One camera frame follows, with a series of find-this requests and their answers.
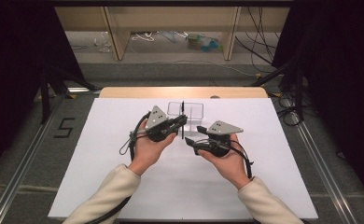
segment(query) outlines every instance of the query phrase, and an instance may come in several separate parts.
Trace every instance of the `finger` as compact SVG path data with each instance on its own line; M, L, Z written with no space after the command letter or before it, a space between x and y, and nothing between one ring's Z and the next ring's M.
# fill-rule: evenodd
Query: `finger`
M147 119L142 120L141 124L139 124L139 129L145 129L147 125Z
M232 141L236 141L236 142L238 142L237 134L235 134L235 133L231 133L231 140L232 140Z
M231 133L231 146L237 148L238 150L242 151L243 149L238 145L238 137L237 134Z
M147 119L142 120L142 122L139 124L138 131L144 130L145 126L147 126ZM137 137L142 137L142 136L145 136L145 135L146 135L146 133L139 133L136 136Z
M203 158L205 158L206 160L208 160L211 163L214 163L215 160L217 160L217 157L212 155L211 152L208 152L208 151L205 151L202 149L199 149L197 152L199 153L200 156L202 156Z
M159 142L163 147L168 147L175 139L176 133L170 133L164 140Z

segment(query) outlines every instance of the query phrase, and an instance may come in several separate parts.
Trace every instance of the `printed number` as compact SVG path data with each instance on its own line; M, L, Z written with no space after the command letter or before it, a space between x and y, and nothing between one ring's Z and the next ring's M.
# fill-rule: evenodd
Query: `printed number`
M71 132L72 132L72 130L74 128L63 127L63 123L66 120L75 120L75 119L74 118L64 118L63 121L61 121L61 124L60 124L58 130L68 130L68 134L66 134L66 135L54 135L54 138L69 138L69 134L71 134Z

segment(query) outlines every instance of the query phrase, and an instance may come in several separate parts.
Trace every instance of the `metal rail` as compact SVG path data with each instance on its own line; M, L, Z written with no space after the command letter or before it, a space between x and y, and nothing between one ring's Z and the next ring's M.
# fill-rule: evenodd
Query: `metal rail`
M296 122L299 121L299 118L295 113L293 118ZM303 140L310 154L315 168L318 171L319 176L321 177L322 182L324 183L325 188L327 189L328 194L332 199L334 206L336 207L336 210L339 213L340 218L342 219L343 224L356 224L357 220L353 215L348 201L345 199L339 185L336 183L336 180L330 172L330 169L328 168L324 158L321 155L321 152L316 146L314 138L311 136L304 121L301 121L299 125L297 125L297 127L299 130L299 134L301 135L301 139Z
M7 184L5 191L2 193L2 196L0 197L0 223L2 223L5 215L7 214L7 210L11 206L13 199L16 196L17 191L19 190L19 186L25 175L27 174L31 163L35 158L36 152L40 149L46 133L49 129L49 126L52 122L52 119L62 101L62 95L56 96L52 104L49 118L46 120L45 123L39 126L39 129L36 132L36 135L31 142L31 145L28 147L27 151L24 154L24 157L19 164L19 167Z

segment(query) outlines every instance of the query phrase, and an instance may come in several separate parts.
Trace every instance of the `gray floor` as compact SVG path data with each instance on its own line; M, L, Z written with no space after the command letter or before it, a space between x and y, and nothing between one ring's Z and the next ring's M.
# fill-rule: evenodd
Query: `gray floor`
M71 45L75 49L86 79L99 87L104 86L244 86L256 80L258 71L252 63L261 70L272 70L262 60L254 57L238 43L233 49L231 61L224 61L220 51L201 52L191 48L183 37L175 36L177 43L172 43L162 35L154 35L155 41L131 41L124 59L113 60L112 53L102 53L94 46L94 38L98 33L68 33ZM217 34L206 34L217 38ZM238 34L240 40L249 47L252 41L245 34ZM274 34L266 34L266 40L276 46ZM269 57L264 48L256 47L256 51ZM280 77L266 83L264 88L270 92L278 92L277 84ZM28 173L22 180L20 189L8 209L3 223L60 223L47 218L51 203L60 186L64 172L74 152L85 119L90 112L91 104L96 94L79 94L62 100L49 131ZM282 107L273 98L277 111ZM346 161L336 156L337 146L334 144L321 118L315 115L309 107L305 109L304 125L314 138L316 146L334 176L335 182L346 198L357 223L364 223L364 187L358 180L353 169ZM65 125L73 128L68 138L55 138L56 135L67 134L59 130L63 119ZM16 136L14 144L5 151L0 159L0 195L13 176L25 151L30 146L41 120L40 99L33 101L32 111L27 115ZM287 126L280 120L302 178L313 200L318 220L311 223L343 223L331 199L321 175L303 142L297 127Z

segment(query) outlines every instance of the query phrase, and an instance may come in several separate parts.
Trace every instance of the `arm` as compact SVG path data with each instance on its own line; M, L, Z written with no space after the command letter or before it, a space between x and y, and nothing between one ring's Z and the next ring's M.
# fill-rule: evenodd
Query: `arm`
M231 140L238 142L237 135L231 134ZM231 146L242 150L236 143L231 142ZM204 150L199 150L199 154L212 162L219 173L238 189L238 197L255 220L262 224L302 223L281 200L270 193L258 177L249 179L246 176L243 158L236 152L231 150L222 158Z
M139 129L144 129L144 120ZM82 205L80 205L64 223L87 223L109 213L116 207L123 207L138 189L141 175L147 168L155 164L162 151L170 145L176 134L171 133L161 142L152 142L143 133L138 134L135 145L135 157L126 167L119 165L111 171L100 188ZM119 212L101 223L113 223Z

